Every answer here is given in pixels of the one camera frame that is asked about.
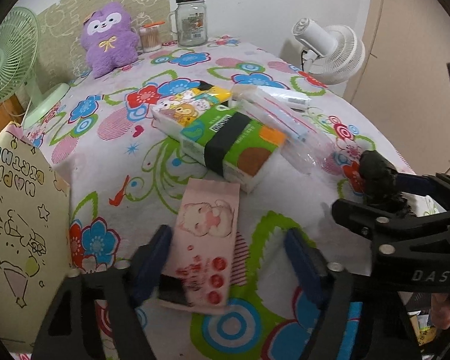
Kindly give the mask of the right hand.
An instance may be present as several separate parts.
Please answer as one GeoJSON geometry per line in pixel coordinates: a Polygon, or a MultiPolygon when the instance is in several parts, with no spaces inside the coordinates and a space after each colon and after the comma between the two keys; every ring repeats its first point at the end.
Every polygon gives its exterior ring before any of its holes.
{"type": "Polygon", "coordinates": [[[446,330],[450,327],[450,296],[448,294],[432,294],[431,320],[436,328],[446,330]]]}

